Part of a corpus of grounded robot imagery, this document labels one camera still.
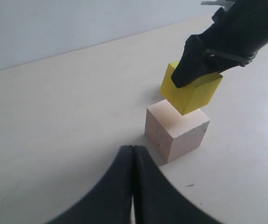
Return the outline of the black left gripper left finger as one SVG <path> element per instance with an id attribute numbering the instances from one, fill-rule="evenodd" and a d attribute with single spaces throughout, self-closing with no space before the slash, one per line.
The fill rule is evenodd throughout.
<path id="1" fill-rule="evenodd" d="M 131 223 L 132 146 L 120 147 L 113 163 L 98 183 L 76 204 L 50 224 Z"/>

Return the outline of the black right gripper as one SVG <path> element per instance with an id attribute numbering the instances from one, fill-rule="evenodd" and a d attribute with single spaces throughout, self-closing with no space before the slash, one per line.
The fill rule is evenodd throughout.
<path id="1" fill-rule="evenodd" d="M 200 75 L 245 66 L 268 44 L 268 0 L 232 0 L 229 7 L 219 6 L 212 20 L 213 24 L 200 36 L 187 38 L 172 74 L 177 88 L 187 86 Z"/>

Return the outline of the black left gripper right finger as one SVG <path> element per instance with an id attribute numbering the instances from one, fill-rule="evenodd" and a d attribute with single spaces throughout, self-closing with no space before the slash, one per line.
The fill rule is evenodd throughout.
<path id="1" fill-rule="evenodd" d="M 187 200 L 160 171 L 144 146 L 134 146 L 132 193 L 137 224 L 219 224 Z"/>

